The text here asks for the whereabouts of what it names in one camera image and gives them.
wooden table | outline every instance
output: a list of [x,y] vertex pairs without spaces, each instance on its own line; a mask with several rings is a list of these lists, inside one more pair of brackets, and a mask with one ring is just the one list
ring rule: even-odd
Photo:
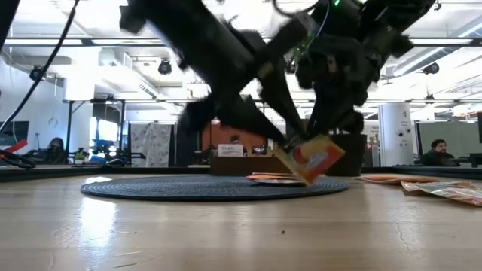
[[480,209],[399,187],[350,181],[328,196],[222,203],[79,191],[125,177],[135,176],[0,184],[2,271],[469,271],[482,263]]

